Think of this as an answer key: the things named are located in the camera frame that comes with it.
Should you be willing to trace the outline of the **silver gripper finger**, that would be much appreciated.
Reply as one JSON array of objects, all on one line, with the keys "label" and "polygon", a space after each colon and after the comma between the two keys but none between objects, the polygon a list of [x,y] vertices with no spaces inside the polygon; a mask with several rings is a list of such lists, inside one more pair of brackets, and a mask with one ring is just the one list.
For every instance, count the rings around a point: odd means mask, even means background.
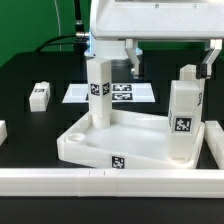
[{"label": "silver gripper finger", "polygon": [[212,75],[212,64],[222,50],[221,39],[210,39],[205,42],[206,57],[201,63],[196,65],[197,79],[210,79]]}]

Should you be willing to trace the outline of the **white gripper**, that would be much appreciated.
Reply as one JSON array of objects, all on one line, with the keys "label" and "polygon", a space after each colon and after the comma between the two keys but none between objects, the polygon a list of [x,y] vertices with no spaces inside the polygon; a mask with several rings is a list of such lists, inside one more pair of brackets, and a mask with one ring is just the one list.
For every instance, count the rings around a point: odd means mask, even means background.
[{"label": "white gripper", "polygon": [[92,0],[90,32],[96,39],[126,39],[131,73],[139,79],[137,40],[223,39],[224,0]]}]

